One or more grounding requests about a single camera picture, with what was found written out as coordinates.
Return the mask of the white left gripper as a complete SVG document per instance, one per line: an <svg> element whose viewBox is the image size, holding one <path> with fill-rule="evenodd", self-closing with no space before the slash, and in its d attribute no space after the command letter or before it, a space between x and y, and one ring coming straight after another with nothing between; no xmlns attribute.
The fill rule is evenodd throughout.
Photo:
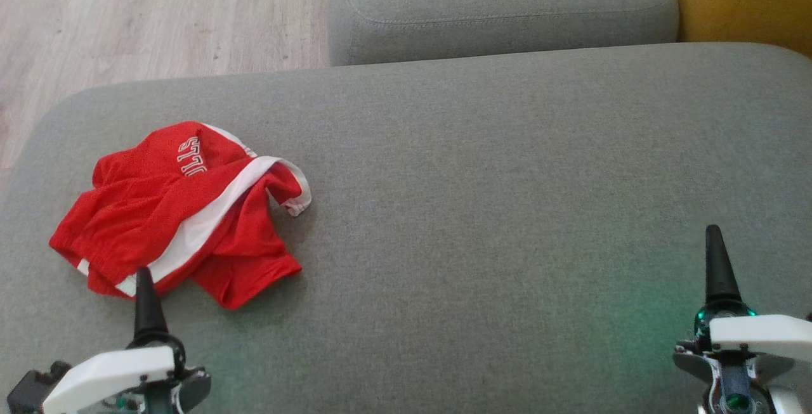
<svg viewBox="0 0 812 414"><path fill-rule="evenodd" d="M188 413L211 393L203 366L188 368L170 334L148 268L136 273L133 341L71 368L41 403L43 413Z"/></svg>

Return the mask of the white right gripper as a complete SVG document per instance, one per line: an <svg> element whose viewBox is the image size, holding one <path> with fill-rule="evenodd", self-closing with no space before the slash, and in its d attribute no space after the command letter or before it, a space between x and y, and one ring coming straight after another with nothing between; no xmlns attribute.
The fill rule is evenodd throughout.
<svg viewBox="0 0 812 414"><path fill-rule="evenodd" d="M705 306L742 305L719 226L705 229ZM810 322L782 314L741 316L702 308L694 336L674 347L674 363L705 383L698 413L809 413L795 390L775 379L810 363Z"/></svg>

